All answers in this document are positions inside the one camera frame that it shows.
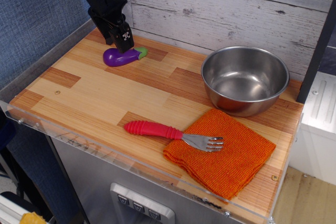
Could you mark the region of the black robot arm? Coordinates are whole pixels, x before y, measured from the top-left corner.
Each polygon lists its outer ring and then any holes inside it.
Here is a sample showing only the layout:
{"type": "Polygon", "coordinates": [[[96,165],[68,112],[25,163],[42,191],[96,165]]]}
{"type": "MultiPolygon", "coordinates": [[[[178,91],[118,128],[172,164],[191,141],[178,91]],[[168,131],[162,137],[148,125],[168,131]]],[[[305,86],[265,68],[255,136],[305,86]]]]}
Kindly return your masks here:
{"type": "Polygon", "coordinates": [[[120,53],[134,46],[132,31],[123,14],[128,0],[86,0],[88,14],[106,40],[107,45],[114,44],[120,53]]]}

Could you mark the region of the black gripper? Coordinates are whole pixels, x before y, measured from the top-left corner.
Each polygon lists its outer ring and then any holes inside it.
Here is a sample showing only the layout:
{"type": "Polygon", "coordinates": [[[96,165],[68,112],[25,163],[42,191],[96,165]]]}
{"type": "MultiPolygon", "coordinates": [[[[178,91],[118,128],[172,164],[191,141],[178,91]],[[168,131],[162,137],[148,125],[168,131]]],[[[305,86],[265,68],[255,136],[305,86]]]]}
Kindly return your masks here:
{"type": "Polygon", "coordinates": [[[105,38],[106,44],[114,43],[122,54],[132,49],[134,47],[132,31],[122,13],[127,0],[87,1],[90,4],[90,17],[105,38]]]}

